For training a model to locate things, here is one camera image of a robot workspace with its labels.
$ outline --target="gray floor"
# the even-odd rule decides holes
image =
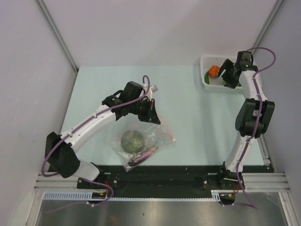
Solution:
[[[286,226],[277,193],[253,193],[259,210],[225,207],[217,202],[112,201],[91,208],[84,204],[46,213],[71,203],[43,201],[38,226]],[[238,194],[238,202],[244,202]]]

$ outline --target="green ball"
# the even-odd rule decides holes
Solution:
[[[121,137],[121,147],[127,153],[138,153],[145,147],[144,137],[141,132],[129,130]]]

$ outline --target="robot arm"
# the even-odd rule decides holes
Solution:
[[[124,90],[105,98],[91,116],[74,128],[61,135],[50,133],[46,140],[45,159],[63,178],[74,175],[95,180],[102,171],[93,163],[80,161],[76,153],[97,132],[129,113],[137,115],[140,121],[160,124],[152,99],[152,94],[158,89],[157,86],[148,89],[148,86],[128,82]]]
[[[245,102],[235,122],[237,138],[224,163],[225,177],[232,174],[236,178],[236,174],[233,173],[237,170],[242,172],[245,158],[253,142],[267,131],[274,112],[274,102],[268,101],[265,97],[259,75],[254,76],[257,71],[257,66],[253,65],[252,53],[242,51],[238,53],[236,63],[227,59],[218,72],[226,81],[225,86],[235,88],[240,83],[245,96]],[[258,112],[261,112],[261,115],[257,122]]]

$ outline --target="table surface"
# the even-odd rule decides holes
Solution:
[[[199,66],[81,67],[62,131],[92,114],[107,96],[123,89],[127,82],[141,84],[145,74],[151,84],[158,87],[153,95],[156,110],[177,142],[162,147],[142,164],[221,165],[232,150],[237,135],[235,118],[244,96],[205,91]],[[121,165],[120,156],[112,148],[112,137],[119,129],[124,129],[129,117],[123,117],[97,133],[84,144],[78,158],[99,165]],[[263,165],[257,142],[245,164]]]

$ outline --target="tabletop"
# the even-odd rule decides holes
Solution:
[[[62,131],[90,116],[101,102],[123,89],[127,82],[142,84],[148,75],[156,110],[170,127],[176,144],[166,145],[143,165],[221,165],[232,150],[237,132],[235,118],[244,102],[243,94],[204,90],[199,66],[81,67],[74,85]],[[91,138],[78,158],[98,165],[122,165],[112,147],[112,137],[126,125],[119,119]],[[263,165],[258,143],[254,143],[245,165]]]

